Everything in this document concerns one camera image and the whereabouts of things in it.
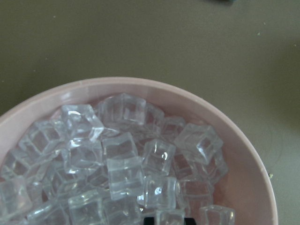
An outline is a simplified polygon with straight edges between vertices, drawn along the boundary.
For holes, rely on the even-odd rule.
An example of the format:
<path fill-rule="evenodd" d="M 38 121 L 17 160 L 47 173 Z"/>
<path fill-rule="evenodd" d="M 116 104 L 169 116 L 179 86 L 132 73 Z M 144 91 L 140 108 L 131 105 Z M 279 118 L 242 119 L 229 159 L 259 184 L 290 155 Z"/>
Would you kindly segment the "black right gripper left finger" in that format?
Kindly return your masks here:
<path fill-rule="evenodd" d="M 155 218 L 154 217 L 145 217 L 143 219 L 143 225 L 155 225 Z"/>

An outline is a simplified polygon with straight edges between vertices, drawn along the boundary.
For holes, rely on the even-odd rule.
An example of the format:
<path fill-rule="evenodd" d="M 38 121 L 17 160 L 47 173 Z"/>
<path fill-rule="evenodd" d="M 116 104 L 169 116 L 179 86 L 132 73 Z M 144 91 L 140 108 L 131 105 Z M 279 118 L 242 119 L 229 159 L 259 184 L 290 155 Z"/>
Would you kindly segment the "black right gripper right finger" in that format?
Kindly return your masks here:
<path fill-rule="evenodd" d="M 196 221 L 194 218 L 185 217 L 184 218 L 184 225 L 196 225 Z"/>

